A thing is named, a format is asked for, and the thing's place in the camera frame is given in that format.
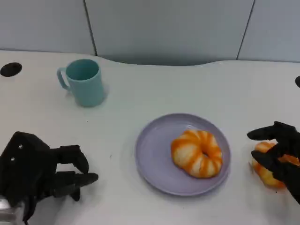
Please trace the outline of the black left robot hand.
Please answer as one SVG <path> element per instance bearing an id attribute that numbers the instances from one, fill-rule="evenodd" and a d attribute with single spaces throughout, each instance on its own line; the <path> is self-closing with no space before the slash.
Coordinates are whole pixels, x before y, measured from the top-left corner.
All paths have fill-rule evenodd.
<path id="1" fill-rule="evenodd" d="M 79 145 L 61 146 L 51 149 L 49 155 L 51 171 L 44 184 L 45 196 L 63 197 L 71 196 L 74 201 L 80 200 L 80 188 L 92 184 L 98 180 L 98 175 L 89 172 L 89 163 L 82 153 Z M 58 164 L 72 164 L 80 172 L 63 171 L 58 172 Z"/>

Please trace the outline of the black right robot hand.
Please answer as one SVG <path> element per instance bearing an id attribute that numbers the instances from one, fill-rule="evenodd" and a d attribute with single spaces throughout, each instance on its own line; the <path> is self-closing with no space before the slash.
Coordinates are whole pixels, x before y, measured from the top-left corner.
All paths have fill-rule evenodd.
<path id="1" fill-rule="evenodd" d="M 273 178 L 282 182 L 292 197 L 300 202 L 300 167 L 287 160 L 280 161 L 283 156 L 300 158 L 300 133 L 294 126 L 275 121 L 273 125 L 258 128 L 247 133 L 251 140 L 264 141 L 275 139 L 277 143 L 267 152 L 251 151 L 252 157 L 269 170 Z"/>

